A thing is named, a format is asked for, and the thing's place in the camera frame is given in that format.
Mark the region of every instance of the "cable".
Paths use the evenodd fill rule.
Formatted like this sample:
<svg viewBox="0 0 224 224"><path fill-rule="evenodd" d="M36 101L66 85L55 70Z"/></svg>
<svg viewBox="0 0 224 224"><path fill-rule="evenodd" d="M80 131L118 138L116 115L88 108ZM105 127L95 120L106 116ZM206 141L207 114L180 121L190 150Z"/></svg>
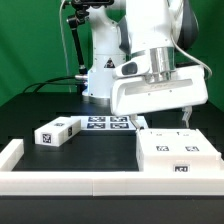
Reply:
<svg viewBox="0 0 224 224"><path fill-rule="evenodd" d="M77 85L78 83L52 83L52 82L39 82L39 83L34 83L32 85L27 86L22 93L25 93L28 89L30 89L33 86L38 86L38 85L60 85L60 86L66 86L66 85Z"/></svg>
<svg viewBox="0 0 224 224"><path fill-rule="evenodd" d="M63 26L63 20L62 20L62 9L65 4L65 1L66 0L62 0L62 2L61 2L61 6L59 9L59 20L60 20L62 45L63 45L64 57L65 57L66 73L67 73L67 76L70 76L71 72L70 72L70 68L69 68L68 53L67 53L67 49L66 49L64 26Z"/></svg>
<svg viewBox="0 0 224 224"><path fill-rule="evenodd" d="M201 65L202 67L204 67L207 71L208 71L208 77L205 78L205 80L210 79L212 77L212 70L202 61L198 60L197 58L193 57L192 55L188 54L187 52L185 52L184 50L182 50L174 41L173 38L173 30L171 31L171 40L173 42L173 45L175 46L175 48L182 53L185 57L189 58L190 60L196 62L197 64Z"/></svg>
<svg viewBox="0 0 224 224"><path fill-rule="evenodd" d="M63 81L63 80L70 80L70 79L75 79L75 77L73 75L70 76L63 76L63 77L58 77L58 78L54 78L54 79L49 79L45 82L43 82L43 84L40 84L33 92L37 92L38 90L40 90L43 86L45 86L44 83L49 83L49 82L57 82L57 81Z"/></svg>

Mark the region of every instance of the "black cable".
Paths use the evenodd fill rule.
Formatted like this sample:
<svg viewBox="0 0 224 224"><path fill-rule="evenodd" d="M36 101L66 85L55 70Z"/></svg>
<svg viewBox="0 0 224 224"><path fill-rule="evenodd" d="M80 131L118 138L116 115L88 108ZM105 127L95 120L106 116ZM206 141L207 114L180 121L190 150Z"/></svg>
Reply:
<svg viewBox="0 0 224 224"><path fill-rule="evenodd" d="M32 85L27 86L24 90L23 93L25 93L29 88L33 87L33 86L44 86L44 85L60 85L60 86L67 86L67 85L78 85L78 83L52 83L52 82L40 82L40 83L34 83Z"/></svg>
<svg viewBox="0 0 224 224"><path fill-rule="evenodd" d="M70 75L70 76L63 76L63 77L58 77L58 78L54 78L54 79L49 79L46 82L43 82L42 84L40 84L33 92L37 92L38 90L40 90L43 86L45 86L46 84L49 84L49 82L57 82L57 81L62 81L62 80L66 80L66 79L75 79L74 75Z"/></svg>

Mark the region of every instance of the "white block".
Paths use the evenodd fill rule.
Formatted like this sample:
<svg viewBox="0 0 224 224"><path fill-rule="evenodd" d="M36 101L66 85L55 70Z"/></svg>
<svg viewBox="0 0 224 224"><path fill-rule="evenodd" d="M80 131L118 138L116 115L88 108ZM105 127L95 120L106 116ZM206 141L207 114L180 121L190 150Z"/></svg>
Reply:
<svg viewBox="0 0 224 224"><path fill-rule="evenodd" d="M60 146L80 130L80 118L59 117L35 130L35 143L49 146Z"/></svg>
<svg viewBox="0 0 224 224"><path fill-rule="evenodd" d="M0 153L0 171L12 171L23 154L23 140L13 139Z"/></svg>
<svg viewBox="0 0 224 224"><path fill-rule="evenodd" d="M145 129L137 132L140 171L214 172L223 167L219 153L199 130Z"/></svg>
<svg viewBox="0 0 224 224"><path fill-rule="evenodd" d="M93 196L125 195L125 172L93 173Z"/></svg>

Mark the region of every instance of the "black table surface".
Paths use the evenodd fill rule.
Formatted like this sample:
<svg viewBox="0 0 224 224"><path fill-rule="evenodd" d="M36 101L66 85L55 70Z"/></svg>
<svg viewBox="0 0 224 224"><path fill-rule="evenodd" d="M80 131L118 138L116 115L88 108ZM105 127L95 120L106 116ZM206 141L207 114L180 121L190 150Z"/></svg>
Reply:
<svg viewBox="0 0 224 224"><path fill-rule="evenodd" d="M75 93L19 94L0 107L0 150L24 139L14 171L137 171L134 131L81 131L59 148L34 144L34 130L59 116L110 116L110 108ZM182 128L181 109L143 114L150 128ZM193 107L190 128L224 152L224 113L211 103ZM0 198L1 223L223 223L224 197Z"/></svg>

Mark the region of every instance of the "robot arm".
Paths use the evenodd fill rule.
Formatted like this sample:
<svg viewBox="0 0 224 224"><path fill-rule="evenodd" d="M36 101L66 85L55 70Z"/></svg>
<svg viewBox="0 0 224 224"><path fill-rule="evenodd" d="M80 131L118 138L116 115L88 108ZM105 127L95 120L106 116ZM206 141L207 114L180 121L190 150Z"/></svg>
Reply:
<svg viewBox="0 0 224 224"><path fill-rule="evenodd" d="M186 108L207 101L203 67L174 66L176 46L192 45L196 25L188 0L126 1L126 17L119 25L120 46L131 60L114 69L113 114Z"/></svg>

